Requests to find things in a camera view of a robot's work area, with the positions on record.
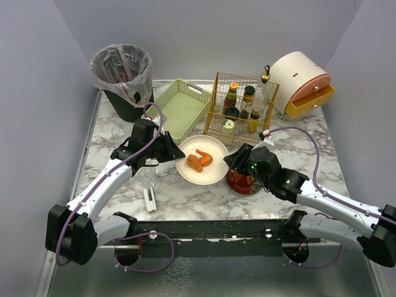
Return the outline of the black-lid glass jar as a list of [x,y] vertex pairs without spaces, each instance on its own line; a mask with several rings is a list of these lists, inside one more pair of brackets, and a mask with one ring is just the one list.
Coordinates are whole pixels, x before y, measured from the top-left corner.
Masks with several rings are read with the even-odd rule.
[[237,121],[239,119],[239,109],[235,106],[229,106],[224,110],[224,116],[226,120]]

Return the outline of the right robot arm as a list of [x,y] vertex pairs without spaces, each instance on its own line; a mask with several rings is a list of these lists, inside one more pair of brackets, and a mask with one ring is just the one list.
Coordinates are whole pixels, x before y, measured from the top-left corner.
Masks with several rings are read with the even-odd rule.
[[299,231],[308,238],[338,243],[350,242],[362,248],[371,261],[395,267],[395,207],[363,204],[330,191],[315,180],[281,166],[276,154],[266,147],[244,144],[224,157],[229,169],[252,176],[278,199],[305,205],[331,216],[329,226],[303,215]]

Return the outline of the gold-spout oil bottle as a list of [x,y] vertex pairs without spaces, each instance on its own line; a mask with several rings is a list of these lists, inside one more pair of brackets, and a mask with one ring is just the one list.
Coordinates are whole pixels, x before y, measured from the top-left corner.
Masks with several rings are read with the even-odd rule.
[[267,100],[267,97],[268,97],[268,94],[267,94],[269,92],[268,91],[268,89],[269,89],[268,82],[270,80],[270,76],[271,76],[270,66],[266,65],[264,67],[264,71],[260,77],[260,84],[257,87],[259,89],[260,98],[263,100]]

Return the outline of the green-lid seasoning shaker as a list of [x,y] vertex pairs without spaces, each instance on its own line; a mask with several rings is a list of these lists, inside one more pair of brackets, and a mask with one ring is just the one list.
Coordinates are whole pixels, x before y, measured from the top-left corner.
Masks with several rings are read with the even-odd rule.
[[235,129],[235,122],[230,120],[230,119],[226,119],[223,121],[222,123],[222,133],[224,134],[232,134],[234,132]]

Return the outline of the cream round plate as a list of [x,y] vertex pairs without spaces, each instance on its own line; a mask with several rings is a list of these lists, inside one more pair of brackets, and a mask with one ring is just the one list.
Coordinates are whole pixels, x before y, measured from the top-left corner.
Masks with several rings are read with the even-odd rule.
[[[205,135],[189,137],[179,145],[179,149],[185,153],[186,157],[176,160],[176,168],[187,181],[206,186],[217,183],[226,176],[228,165],[223,161],[223,158],[228,155],[228,149],[214,137]],[[207,152],[213,157],[213,162],[208,166],[203,166],[201,173],[194,171],[186,164],[188,155],[200,157],[196,152],[197,149]]]

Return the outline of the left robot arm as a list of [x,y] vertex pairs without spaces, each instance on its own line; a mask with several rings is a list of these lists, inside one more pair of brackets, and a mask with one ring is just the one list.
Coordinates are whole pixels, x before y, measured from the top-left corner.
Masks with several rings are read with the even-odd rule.
[[62,257],[84,265],[98,246],[136,230],[135,218],[123,213],[114,214],[104,223],[95,220],[114,193],[147,166],[147,160],[165,163],[185,157],[164,130],[163,122],[161,116],[138,119],[131,135],[112,151],[94,181],[65,206],[56,204],[50,209],[45,248],[55,253],[58,265],[62,265]]

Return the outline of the yellow-lid sauce jar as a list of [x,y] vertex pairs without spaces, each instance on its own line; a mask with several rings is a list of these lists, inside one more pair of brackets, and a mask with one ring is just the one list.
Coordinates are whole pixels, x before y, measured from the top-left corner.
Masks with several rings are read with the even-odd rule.
[[238,89],[237,82],[231,82],[226,97],[223,102],[223,111],[222,114],[225,114],[225,111],[229,107],[235,107],[236,105],[236,92]]

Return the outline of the small yellow spice bottle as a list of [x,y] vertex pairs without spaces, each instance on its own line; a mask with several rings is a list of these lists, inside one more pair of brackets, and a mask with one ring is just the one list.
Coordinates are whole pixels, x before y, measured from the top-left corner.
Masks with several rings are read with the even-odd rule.
[[247,125],[248,132],[250,133],[256,132],[259,118],[260,118],[260,108],[258,106],[254,106],[251,110],[250,120]]

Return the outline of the red floral plate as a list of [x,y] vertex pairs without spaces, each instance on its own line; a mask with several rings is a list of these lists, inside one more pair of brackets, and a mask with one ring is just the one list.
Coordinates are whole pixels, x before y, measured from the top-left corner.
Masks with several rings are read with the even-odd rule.
[[257,179],[252,176],[242,175],[242,178],[238,184],[233,182],[233,172],[235,170],[229,170],[226,174],[226,182],[229,187],[241,195],[253,195],[258,193],[262,186]]

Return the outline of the gold-cap pepper grinder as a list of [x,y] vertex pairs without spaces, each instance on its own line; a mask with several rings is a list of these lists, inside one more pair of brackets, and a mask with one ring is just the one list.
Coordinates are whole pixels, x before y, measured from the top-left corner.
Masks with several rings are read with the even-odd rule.
[[255,91],[256,90],[252,85],[248,85],[244,88],[244,95],[241,103],[241,111],[239,114],[239,117],[241,119],[247,119],[249,117]]

